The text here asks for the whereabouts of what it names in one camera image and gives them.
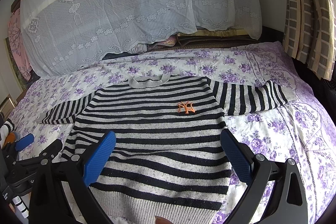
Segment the purple floral bed sheet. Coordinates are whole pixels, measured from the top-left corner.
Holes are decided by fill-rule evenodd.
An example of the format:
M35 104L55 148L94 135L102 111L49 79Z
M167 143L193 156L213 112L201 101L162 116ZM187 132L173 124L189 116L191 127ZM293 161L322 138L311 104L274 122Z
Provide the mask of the purple floral bed sheet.
M65 140L70 133L69 125L38 124L40 114L131 76L164 73L256 86L272 81L294 91L296 101L276 110L228 118L227 125L236 139L249 145L254 153L275 161L296 161L305 187L308 221L315 223L319 219L335 196L335 124L311 87L300 79L279 42L144 53L38 80L9 116L19 135L34 136L33 144L19 157L36 156L52 141Z

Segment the black white striped sweater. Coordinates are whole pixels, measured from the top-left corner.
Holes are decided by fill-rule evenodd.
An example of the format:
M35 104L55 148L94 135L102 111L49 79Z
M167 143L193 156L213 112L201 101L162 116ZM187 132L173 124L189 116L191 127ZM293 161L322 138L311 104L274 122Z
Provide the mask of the black white striped sweater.
M73 124L62 157L83 153L107 131L116 147L92 192L110 217L153 223L210 223L226 199L231 164L220 134L227 116L270 110L294 97L207 77L136 77L63 102L39 118Z

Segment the folded bedding stack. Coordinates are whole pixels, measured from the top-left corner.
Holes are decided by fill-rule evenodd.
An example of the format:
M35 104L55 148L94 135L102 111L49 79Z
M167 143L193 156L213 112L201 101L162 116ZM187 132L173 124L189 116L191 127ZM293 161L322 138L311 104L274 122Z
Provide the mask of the folded bedding stack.
M135 37L135 41L137 44L128 51L111 49L102 60L113 60L154 51L246 46L250 43L257 43L259 40L251 37L244 29L229 28L228 30L210 31L198 28L197 32L192 34L183 32L176 32L171 36L167 36L164 32L156 36L147 33L139 34Z

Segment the plaid beige curtain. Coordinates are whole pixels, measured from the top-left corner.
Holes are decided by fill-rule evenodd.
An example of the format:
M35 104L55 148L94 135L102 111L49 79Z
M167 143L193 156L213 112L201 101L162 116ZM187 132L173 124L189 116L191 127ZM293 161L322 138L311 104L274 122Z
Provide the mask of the plaid beige curtain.
M335 74L335 0L286 0L282 46L319 79Z

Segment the pink floral fabric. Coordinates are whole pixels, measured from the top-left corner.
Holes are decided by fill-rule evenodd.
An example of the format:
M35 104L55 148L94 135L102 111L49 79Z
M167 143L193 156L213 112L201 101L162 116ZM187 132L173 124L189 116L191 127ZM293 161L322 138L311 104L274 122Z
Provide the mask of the pink floral fabric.
M20 9L12 13L7 25L7 34L10 43L11 53L16 65L26 81L31 78L32 67L29 62L21 33Z

